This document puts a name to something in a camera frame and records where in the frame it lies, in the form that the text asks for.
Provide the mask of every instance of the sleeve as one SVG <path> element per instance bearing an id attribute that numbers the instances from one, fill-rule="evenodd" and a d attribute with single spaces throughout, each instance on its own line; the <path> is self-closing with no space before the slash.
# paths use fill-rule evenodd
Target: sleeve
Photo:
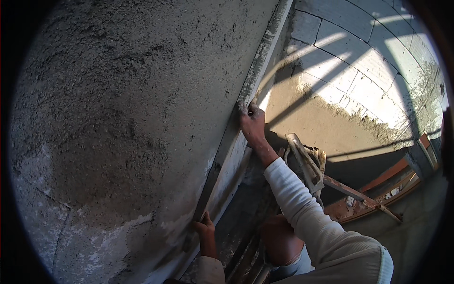
<path id="1" fill-rule="evenodd" d="M 201 256 L 198 261 L 197 284 L 225 284 L 221 261 L 208 256 Z"/>
<path id="2" fill-rule="evenodd" d="M 265 177 L 295 234 L 306 243 L 316 269 L 362 257 L 381 247 L 371 237 L 345 232 L 339 223 L 325 215 L 308 188 L 281 158 L 268 166 Z M 386 259 L 392 264 L 391 257 Z"/>

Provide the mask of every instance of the worker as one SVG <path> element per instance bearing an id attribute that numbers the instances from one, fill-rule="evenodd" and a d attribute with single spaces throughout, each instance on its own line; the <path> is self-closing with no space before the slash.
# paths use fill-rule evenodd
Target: worker
<path id="1" fill-rule="evenodd" d="M 270 283 L 389 283 L 394 265 L 388 250 L 371 237 L 345 232 L 325 215 L 265 139 L 265 112 L 254 103 L 249 108 L 241 104 L 239 109 L 241 130 L 265 166 L 265 177 L 283 213 L 259 230 Z M 208 212 L 194 228 L 200 238 L 197 284 L 225 283 Z"/>

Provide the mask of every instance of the right hand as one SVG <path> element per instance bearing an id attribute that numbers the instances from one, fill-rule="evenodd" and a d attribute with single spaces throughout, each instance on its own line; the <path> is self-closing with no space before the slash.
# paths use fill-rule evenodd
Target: right hand
<path id="1" fill-rule="evenodd" d="M 255 102 L 251 102 L 249 108 L 245 102 L 241 102 L 238 108 L 240 110 L 241 130 L 249 145 L 253 149 L 268 145 L 265 139 L 265 112 Z"/>

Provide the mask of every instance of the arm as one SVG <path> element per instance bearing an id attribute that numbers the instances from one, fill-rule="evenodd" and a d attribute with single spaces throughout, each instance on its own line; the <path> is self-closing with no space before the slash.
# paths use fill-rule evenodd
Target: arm
<path id="1" fill-rule="evenodd" d="M 218 260 L 214 239 L 214 224 L 208 211 L 205 213 L 202 222 L 194 222 L 193 226 L 200 239 L 197 284 L 224 284 L 224 268 Z"/>
<path id="2" fill-rule="evenodd" d="M 265 177 L 295 234 L 307 244 L 312 265 L 317 269 L 333 266 L 381 250 L 373 238 L 357 232 L 345 232 L 342 226 L 325 215 L 308 188 L 277 156 L 265 139 L 265 112 L 255 104 L 240 105 L 240 122 L 244 136 L 266 167 Z M 392 260 L 386 251 L 384 259 Z"/>

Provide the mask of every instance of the white long sleeve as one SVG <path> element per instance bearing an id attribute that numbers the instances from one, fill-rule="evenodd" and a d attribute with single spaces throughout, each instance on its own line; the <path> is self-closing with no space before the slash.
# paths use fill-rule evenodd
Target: white long sleeve
<path id="1" fill-rule="evenodd" d="M 281 158 L 265 170 L 265 177 L 295 234 L 306 243 L 312 265 L 316 268 L 307 274 L 291 276 L 275 283 L 352 281 L 375 284 L 391 281 L 394 265 L 388 250 L 371 237 L 345 232 L 339 223 L 325 215 L 308 188 Z M 197 283 L 225 282 L 207 282 L 201 271 L 198 280 Z"/>

